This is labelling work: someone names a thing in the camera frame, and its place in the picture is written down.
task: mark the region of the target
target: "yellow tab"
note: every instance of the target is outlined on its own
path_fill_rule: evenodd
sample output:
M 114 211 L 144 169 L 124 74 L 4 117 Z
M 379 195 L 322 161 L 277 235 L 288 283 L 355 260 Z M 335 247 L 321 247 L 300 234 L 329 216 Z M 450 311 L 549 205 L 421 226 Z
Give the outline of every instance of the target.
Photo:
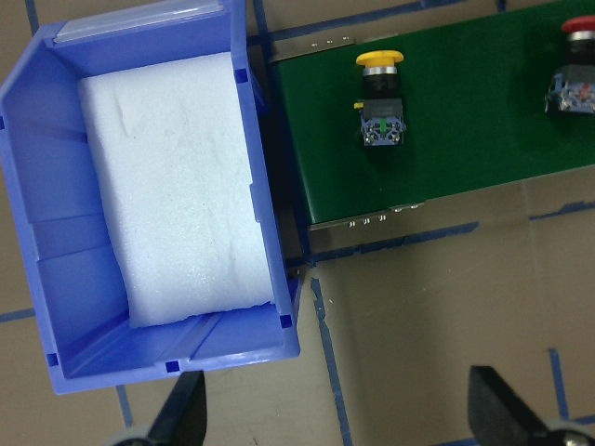
M 405 57 L 400 51 L 380 50 L 360 54 L 355 63 L 365 68 L 392 67 L 395 63 L 403 62 Z

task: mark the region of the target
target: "green board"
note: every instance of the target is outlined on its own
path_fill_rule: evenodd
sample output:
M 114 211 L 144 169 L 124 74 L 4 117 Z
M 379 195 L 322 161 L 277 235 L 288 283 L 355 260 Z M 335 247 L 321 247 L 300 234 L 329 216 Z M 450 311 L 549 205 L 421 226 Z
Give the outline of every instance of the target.
M 310 223 L 595 164 L 595 117 L 544 113 L 560 27 L 586 14 L 593 0 L 565 0 L 279 62 Z M 376 49 L 405 56 L 398 147 L 365 148 L 353 109 L 355 58 Z

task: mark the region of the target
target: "storage bin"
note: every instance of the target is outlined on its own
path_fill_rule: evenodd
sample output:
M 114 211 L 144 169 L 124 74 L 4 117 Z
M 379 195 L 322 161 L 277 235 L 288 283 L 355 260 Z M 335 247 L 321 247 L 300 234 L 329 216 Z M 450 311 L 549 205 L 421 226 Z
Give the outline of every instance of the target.
M 0 88 L 0 159 L 57 393 L 299 353 L 298 284 L 284 273 L 245 45 L 244 2 L 164 2 L 40 28 Z M 275 304 L 131 329 L 77 82 L 223 51 L 231 51 Z

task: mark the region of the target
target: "white foam sheet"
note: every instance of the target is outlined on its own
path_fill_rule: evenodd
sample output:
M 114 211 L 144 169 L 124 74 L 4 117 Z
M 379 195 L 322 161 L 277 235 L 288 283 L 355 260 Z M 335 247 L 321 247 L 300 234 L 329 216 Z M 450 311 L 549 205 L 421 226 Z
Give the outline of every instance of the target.
M 231 54 L 79 83 L 133 327 L 273 301 Z

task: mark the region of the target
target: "square hole in bin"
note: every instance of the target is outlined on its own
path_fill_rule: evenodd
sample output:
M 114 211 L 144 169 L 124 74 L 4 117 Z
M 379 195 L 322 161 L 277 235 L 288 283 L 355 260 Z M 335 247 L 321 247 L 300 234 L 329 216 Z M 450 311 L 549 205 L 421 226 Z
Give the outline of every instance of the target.
M 294 324 L 291 321 L 291 315 L 289 315 L 289 314 L 284 314 L 279 319 L 281 319 L 281 327 L 282 328 L 290 328 Z
M 56 353 L 48 353 L 46 355 L 47 365 L 56 367 L 58 365 L 58 355 Z
M 177 361 L 170 361 L 165 363 L 165 369 L 169 374 L 179 372 L 179 363 Z
M 233 76 L 235 77 L 236 84 L 243 84 L 244 82 L 248 82 L 248 72 L 245 68 L 241 68 L 240 70 L 234 70 Z

